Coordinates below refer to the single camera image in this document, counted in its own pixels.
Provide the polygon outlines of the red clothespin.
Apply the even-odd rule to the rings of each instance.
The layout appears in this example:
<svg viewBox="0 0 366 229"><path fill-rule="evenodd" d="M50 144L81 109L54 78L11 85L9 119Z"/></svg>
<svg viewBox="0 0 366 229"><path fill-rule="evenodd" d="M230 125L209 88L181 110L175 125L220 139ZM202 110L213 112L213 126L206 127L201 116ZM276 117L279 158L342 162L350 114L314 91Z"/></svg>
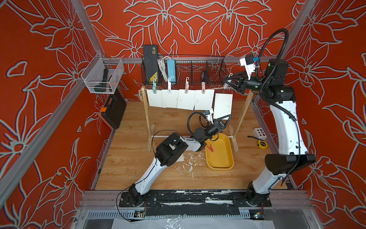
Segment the red clothespin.
<svg viewBox="0 0 366 229"><path fill-rule="evenodd" d="M212 145L210 144L210 145L206 145L207 146L207 148L211 151L211 152L214 152L214 149L213 149L213 147L212 147Z"/></svg>

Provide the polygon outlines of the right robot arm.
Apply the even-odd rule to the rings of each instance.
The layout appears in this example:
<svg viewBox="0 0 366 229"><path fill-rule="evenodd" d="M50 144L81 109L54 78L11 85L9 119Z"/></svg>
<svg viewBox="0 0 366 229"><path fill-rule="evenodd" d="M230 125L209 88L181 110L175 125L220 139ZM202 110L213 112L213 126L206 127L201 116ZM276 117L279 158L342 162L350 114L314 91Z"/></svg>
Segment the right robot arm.
<svg viewBox="0 0 366 229"><path fill-rule="evenodd" d="M260 77L260 62L265 48L280 33L284 34L282 46L276 58L268 61L264 75ZM288 175L315 163L315 155L309 153L301 136L295 91L293 87L285 85L288 62L281 56L288 37L289 31L285 28L275 31L265 41L258 56L249 54L240 59L240 65L245 68L243 72L228 75L223 80L225 85L237 93L243 94L245 90L258 92L259 97L270 106L275 120L279 139L278 153L266 155L266 167L246 189L246 202L252 207L264 203L279 181L285 181Z"/></svg>

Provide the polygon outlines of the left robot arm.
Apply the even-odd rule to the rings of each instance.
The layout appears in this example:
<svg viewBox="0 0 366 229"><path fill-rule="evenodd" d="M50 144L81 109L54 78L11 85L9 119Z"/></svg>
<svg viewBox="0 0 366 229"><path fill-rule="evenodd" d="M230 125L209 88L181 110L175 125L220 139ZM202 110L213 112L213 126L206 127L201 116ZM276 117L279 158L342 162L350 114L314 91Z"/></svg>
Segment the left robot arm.
<svg viewBox="0 0 366 229"><path fill-rule="evenodd" d="M199 121L201 127L195 131L190 129L190 120L195 114L200 115ZM144 175L128 188L128 193L133 203L139 203L143 197L150 191L152 184L159 175L169 166L173 165L179 157L186 151L198 152L207 145L207 140L212 140L215 135L222 132L231 120L232 115L228 114L217 118L209 123L205 113L193 112L187 119L187 129L190 137L183 137L178 132L173 132L168 138L160 143L155 152L154 160Z"/></svg>

